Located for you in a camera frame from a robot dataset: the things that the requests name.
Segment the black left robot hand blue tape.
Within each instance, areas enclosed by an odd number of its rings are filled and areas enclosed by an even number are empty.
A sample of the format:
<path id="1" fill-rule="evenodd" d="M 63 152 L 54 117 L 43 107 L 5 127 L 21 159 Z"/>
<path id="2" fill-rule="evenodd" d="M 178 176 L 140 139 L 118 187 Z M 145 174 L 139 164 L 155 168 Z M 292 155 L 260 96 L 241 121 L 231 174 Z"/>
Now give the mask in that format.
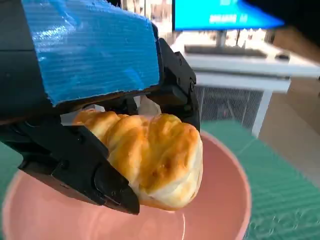
<path id="1" fill-rule="evenodd" d="M 200 127 L 196 76 L 147 18 L 118 0 L 0 3 L 0 140 L 19 169 L 83 202 L 137 215 L 129 182 L 110 149 L 61 115 L 92 104 L 135 114 L 146 95 L 162 112 Z"/>

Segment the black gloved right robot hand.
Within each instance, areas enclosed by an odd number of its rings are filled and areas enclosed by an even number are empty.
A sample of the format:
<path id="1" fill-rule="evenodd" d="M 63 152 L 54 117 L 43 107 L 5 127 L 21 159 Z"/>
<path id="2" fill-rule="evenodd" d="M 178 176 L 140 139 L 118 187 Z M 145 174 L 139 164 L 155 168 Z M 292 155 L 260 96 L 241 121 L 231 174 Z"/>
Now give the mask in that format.
<path id="1" fill-rule="evenodd" d="M 296 28 L 316 27 L 320 24 L 319 0 L 245 0 L 245 2 Z"/>

